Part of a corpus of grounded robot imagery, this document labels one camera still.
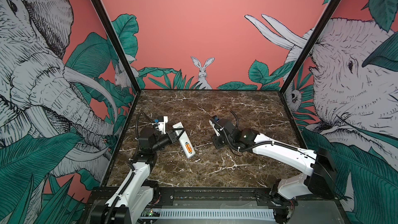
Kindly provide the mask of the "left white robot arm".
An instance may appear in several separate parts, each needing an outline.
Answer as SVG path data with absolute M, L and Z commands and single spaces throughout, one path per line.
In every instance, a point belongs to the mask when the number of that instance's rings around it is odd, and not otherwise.
M 148 179 L 157 161 L 157 152 L 185 136 L 181 123 L 165 132 L 143 128 L 137 138 L 137 152 L 128 162 L 127 177 L 106 203 L 93 207 L 89 223 L 135 224 L 147 205 L 156 204 L 161 199 L 159 184 Z

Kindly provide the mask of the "white remote control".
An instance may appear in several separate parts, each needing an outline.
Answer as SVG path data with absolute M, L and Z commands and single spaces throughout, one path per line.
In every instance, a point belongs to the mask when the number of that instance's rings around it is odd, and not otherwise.
M 182 128 L 182 127 L 184 127 L 183 124 L 182 124 L 182 122 L 179 122 L 179 123 L 173 125 L 173 128 Z M 193 148 L 193 146 L 192 146 L 192 144 L 191 144 L 191 141 L 190 141 L 190 139 L 189 139 L 189 137 L 188 137 L 186 131 L 185 131 L 185 133 L 181 136 L 181 138 L 178 140 L 178 142 L 180 143 L 180 145 L 181 145 L 181 147 L 182 147 L 182 149 L 183 149 L 183 151 L 184 151 L 184 154 L 185 154 L 185 156 L 186 156 L 187 159 L 190 159 L 190 158 L 192 158 L 192 157 L 195 155 L 195 150 L 194 150 L 194 148 Z M 190 154 L 190 155 L 188 154 L 187 149 L 186 149 L 186 147 L 185 147 L 185 144 L 186 144 L 186 143 L 190 143 L 191 146 L 192 146 L 192 149 L 194 150 L 194 152 L 193 152 L 192 154 Z

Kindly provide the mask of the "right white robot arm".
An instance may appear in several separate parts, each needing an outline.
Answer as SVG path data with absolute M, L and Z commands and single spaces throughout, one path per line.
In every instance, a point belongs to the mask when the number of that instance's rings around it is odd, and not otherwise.
M 269 192 L 271 199 L 292 200 L 309 194 L 328 200 L 336 197 L 337 169 L 327 150 L 295 147 L 250 128 L 240 130 L 232 121 L 217 116 L 211 117 L 209 123 L 215 132 L 212 139 L 217 149 L 228 146 L 240 153 L 269 157 L 300 172 L 297 176 L 277 180 Z

